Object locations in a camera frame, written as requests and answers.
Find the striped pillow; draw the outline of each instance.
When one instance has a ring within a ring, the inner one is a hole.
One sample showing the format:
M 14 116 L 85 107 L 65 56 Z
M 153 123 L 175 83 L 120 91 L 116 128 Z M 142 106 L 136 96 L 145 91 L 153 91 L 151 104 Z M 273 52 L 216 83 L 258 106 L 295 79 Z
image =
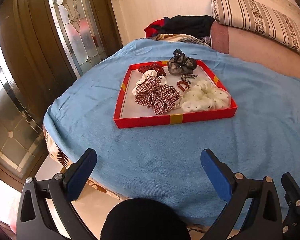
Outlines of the striped pillow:
M 262 34 L 300 54 L 300 26 L 271 7 L 254 0 L 212 0 L 212 12 L 220 24 Z

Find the red tray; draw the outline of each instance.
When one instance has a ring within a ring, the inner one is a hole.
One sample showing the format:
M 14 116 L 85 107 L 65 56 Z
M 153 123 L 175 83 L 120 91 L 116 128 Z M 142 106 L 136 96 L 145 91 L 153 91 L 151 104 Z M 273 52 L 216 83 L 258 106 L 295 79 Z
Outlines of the red tray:
M 167 62 L 168 61 L 156 61 L 155 63 L 159 64 L 164 68 L 167 68 Z M 130 95 L 128 93 L 128 84 L 131 79 L 131 74 L 138 73 L 138 75 L 141 78 L 142 74 L 138 72 L 137 69 L 144 65 L 151 65 L 152 63 L 154 62 L 133 64 L 129 66 L 127 73 L 124 77 L 123 83 L 121 85 L 117 104 L 115 106 L 115 111 L 114 111 L 113 119 L 118 128 L 132 128 L 132 127 L 144 127 L 144 126 L 154 126 L 154 125 L 163 125 L 163 124 L 177 124 L 177 123 L 184 123 L 184 122 L 198 122 L 198 121 L 207 121 L 213 119 L 229 118 L 234 116 L 235 112 L 237 111 L 237 105 L 235 101 L 232 99 L 230 108 L 226 108 L 226 109 L 190 112 L 190 113 L 183 113 L 183 114 L 182 113 L 174 114 L 173 112 L 177 110 L 172 110 L 167 114 L 163 114 L 163 115 L 154 115 L 153 113 L 153 116 L 144 116 L 144 117 L 136 116 L 136 117 L 123 118 L 122 112 L 123 112 L 123 107 L 126 101 L 127 94 L 129 97 L 133 96 L 132 94 Z M 206 76 L 208 76 L 211 82 L 213 82 L 217 87 L 226 90 L 226 88 L 221 83 L 221 81 L 217 78 L 217 76 L 202 61 L 197 60 L 197 65 L 198 67 L 201 67 L 201 69 L 199 70 L 201 70 Z M 136 102 L 134 103 L 136 105 L 133 105 L 133 108 L 143 107 L 145 112 L 149 111 L 145 106 L 140 106 Z

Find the wooden door frame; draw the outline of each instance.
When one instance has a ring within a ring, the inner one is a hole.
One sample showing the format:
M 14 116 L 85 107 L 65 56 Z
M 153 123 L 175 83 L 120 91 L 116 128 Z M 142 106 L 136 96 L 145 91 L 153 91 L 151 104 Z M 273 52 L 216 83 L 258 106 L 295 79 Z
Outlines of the wooden door frame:
M 118 25 L 111 0 L 89 0 L 107 57 L 122 48 Z

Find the bed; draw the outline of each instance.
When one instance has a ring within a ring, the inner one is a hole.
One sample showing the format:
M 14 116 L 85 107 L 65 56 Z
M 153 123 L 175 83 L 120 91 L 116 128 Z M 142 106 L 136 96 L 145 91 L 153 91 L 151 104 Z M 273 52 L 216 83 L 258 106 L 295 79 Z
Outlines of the bed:
M 169 60 L 175 49 L 202 60 L 222 81 L 238 109 L 233 118 L 118 129 L 114 108 L 130 64 Z M 283 213 L 283 173 L 300 185 L 300 79 L 248 63 L 208 46 L 135 40 L 93 67 L 48 108 L 48 149 L 65 166 L 87 148 L 98 155 L 90 184 L 124 200 L 146 197 L 171 206 L 188 224 L 211 225 L 220 200 L 200 165 L 210 148 L 234 172 L 271 176 Z M 245 217 L 245 206 L 240 220 Z

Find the gold stripe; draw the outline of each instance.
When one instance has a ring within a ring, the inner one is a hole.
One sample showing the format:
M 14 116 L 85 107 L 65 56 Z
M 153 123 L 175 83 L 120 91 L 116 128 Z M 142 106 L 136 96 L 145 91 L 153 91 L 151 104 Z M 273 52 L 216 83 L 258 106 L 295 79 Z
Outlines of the gold stripe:
M 170 124 L 182 123 L 183 114 L 171 114 L 170 115 Z
M 122 83 L 121 88 L 124 92 L 126 91 L 126 85 L 124 83 Z
M 219 79 L 217 78 L 217 76 L 214 76 L 214 78 L 213 78 L 213 82 L 214 82 L 215 84 L 217 84 L 217 83 L 218 83 L 218 81 L 219 81 Z

